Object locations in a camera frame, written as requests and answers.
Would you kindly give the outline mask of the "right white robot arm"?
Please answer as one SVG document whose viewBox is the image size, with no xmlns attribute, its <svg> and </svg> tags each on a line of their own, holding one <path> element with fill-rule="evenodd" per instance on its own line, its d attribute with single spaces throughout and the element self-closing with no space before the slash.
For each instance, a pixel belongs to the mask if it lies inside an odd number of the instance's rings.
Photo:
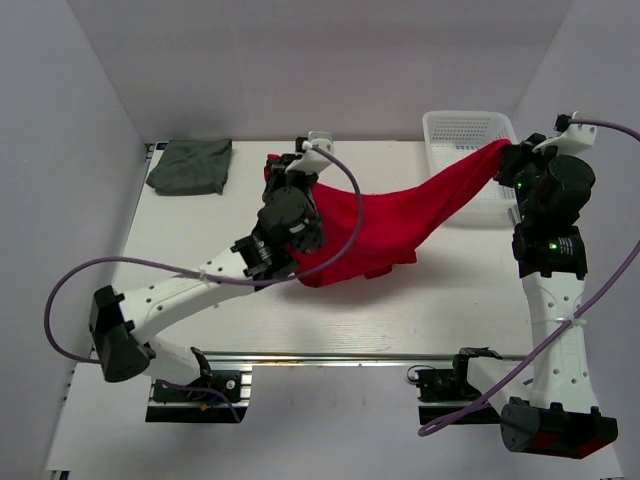
<svg viewBox="0 0 640 480">
<path fill-rule="evenodd" d="M 575 317 L 588 272 L 576 222 L 595 174 L 576 155 L 534 133 L 502 149 L 495 179 L 516 196 L 512 248 L 537 352 L 528 398 L 513 394 L 502 407 L 503 443 L 512 452 L 583 459 L 618 437 L 616 420 L 600 412 L 584 325 Z"/>
</svg>

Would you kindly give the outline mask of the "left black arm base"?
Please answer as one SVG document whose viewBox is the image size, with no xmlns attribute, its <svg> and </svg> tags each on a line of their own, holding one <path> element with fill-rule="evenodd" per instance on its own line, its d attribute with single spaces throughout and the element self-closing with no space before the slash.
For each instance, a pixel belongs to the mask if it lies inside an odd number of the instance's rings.
<svg viewBox="0 0 640 480">
<path fill-rule="evenodd" d="M 248 398 L 242 394 L 244 373 L 213 369 L 206 356 L 192 348 L 200 377 L 187 385 L 164 380 L 152 383 L 146 410 L 147 423 L 239 424 Z"/>
</svg>

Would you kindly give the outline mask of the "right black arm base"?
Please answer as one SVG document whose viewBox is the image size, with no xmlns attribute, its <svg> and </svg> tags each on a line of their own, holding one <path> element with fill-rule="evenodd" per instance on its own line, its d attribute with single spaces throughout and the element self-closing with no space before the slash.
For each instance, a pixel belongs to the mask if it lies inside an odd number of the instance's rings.
<svg viewBox="0 0 640 480">
<path fill-rule="evenodd" d="M 413 365 L 408 368 L 407 381 L 419 390 L 418 414 L 421 426 L 441 416 L 456 413 L 481 396 L 481 392 L 466 379 L 469 360 L 472 358 L 503 359 L 488 347 L 467 347 L 453 356 L 450 367 Z"/>
</svg>

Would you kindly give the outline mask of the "red t-shirt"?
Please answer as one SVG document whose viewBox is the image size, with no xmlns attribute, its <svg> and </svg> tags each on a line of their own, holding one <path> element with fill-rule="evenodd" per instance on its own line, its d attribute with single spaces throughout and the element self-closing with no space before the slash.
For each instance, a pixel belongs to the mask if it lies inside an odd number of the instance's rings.
<svg viewBox="0 0 640 480">
<path fill-rule="evenodd" d="M 332 265 L 300 282 L 320 288 L 363 276 L 390 273 L 417 261 L 416 249 L 445 220 L 464 207 L 496 175 L 501 149 L 497 140 L 442 170 L 417 187 L 385 194 L 364 194 L 364 220 L 355 244 Z M 324 184 L 312 189 L 326 241 L 315 253 L 295 253 L 298 273 L 332 258 L 351 236 L 358 215 L 356 195 Z"/>
</svg>

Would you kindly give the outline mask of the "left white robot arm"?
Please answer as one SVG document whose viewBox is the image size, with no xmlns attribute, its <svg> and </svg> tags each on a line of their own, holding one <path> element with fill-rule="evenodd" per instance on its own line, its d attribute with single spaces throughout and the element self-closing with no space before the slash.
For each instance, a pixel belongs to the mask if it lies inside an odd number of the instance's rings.
<svg viewBox="0 0 640 480">
<path fill-rule="evenodd" d="M 161 282 L 125 292 L 112 286 L 97 290 L 89 331 L 105 380 L 147 375 L 176 383 L 188 398 L 205 396 L 212 377 L 201 351 L 166 342 L 161 332 L 206 308 L 292 278 L 299 269 L 294 256 L 314 253 L 324 243 L 312 189 L 329 164 L 314 150 L 268 160 L 263 206 L 249 235 L 196 269 Z"/>
</svg>

